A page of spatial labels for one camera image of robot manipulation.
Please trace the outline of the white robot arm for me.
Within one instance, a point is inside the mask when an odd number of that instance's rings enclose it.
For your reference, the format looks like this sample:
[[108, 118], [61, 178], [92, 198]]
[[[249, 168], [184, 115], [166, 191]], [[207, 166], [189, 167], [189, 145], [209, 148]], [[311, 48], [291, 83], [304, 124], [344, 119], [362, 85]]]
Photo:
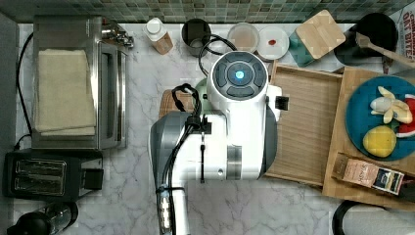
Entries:
[[192, 96], [194, 110], [174, 98], [177, 110], [153, 124], [148, 140], [160, 235], [190, 235], [188, 181], [258, 179], [271, 167], [277, 122], [289, 101], [269, 83], [265, 64], [245, 51], [214, 63], [204, 98], [188, 83], [171, 94], [178, 91]]

